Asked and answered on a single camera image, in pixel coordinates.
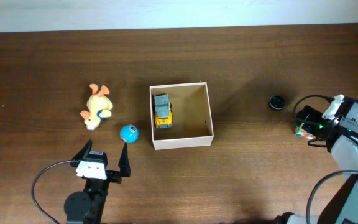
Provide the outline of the yellow grey toy truck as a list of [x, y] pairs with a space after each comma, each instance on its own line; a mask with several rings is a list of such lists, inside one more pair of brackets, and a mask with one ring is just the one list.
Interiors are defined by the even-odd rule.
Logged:
[[154, 121], [157, 129], [173, 127], [172, 105], [169, 94], [154, 95]]

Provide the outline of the colourful puzzle cube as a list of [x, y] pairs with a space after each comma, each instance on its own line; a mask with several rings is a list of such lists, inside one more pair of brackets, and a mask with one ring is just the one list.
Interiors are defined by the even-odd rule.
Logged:
[[295, 136], [303, 139], [315, 139], [316, 136], [303, 129], [303, 123], [295, 125]]

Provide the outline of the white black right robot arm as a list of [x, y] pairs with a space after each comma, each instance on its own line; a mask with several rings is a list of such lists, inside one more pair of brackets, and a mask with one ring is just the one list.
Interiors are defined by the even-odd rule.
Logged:
[[[293, 108], [295, 135], [307, 139], [311, 147], [325, 148], [337, 162], [339, 170], [324, 176], [310, 193], [305, 215], [283, 213], [274, 223], [358, 223], [358, 100], [337, 95], [325, 96], [325, 112], [308, 105]], [[310, 213], [314, 196], [329, 179], [342, 176], [344, 183], [318, 216]]]

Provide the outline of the pink cardboard box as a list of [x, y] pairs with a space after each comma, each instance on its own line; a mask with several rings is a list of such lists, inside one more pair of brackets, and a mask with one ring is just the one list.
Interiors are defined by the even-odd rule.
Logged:
[[[154, 149], [210, 146], [213, 121], [205, 82], [150, 86], [150, 115]], [[157, 129], [154, 121], [154, 95], [169, 94], [173, 127]]]

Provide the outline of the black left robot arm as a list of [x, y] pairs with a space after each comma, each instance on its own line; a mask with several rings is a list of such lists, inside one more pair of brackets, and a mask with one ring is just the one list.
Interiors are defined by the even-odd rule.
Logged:
[[109, 185], [120, 184], [122, 178], [131, 176], [126, 143], [122, 148], [118, 171], [107, 170], [107, 154], [93, 151], [92, 145], [92, 140], [89, 140], [70, 162], [76, 169], [76, 175], [86, 182], [82, 191], [70, 194], [65, 200], [67, 223], [100, 223]]

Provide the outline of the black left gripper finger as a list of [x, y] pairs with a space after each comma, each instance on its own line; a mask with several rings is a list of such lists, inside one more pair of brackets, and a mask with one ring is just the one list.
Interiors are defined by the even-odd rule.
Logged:
[[91, 151], [92, 148], [92, 140], [89, 139], [88, 142], [83, 146], [83, 148], [76, 153], [76, 155], [72, 158], [70, 165], [72, 167], [78, 167], [81, 161], [85, 161]]
[[128, 156], [128, 145], [126, 142], [124, 143], [124, 146], [122, 148], [118, 166], [120, 168], [120, 174], [122, 177], [131, 176], [131, 167], [129, 164], [129, 156]]

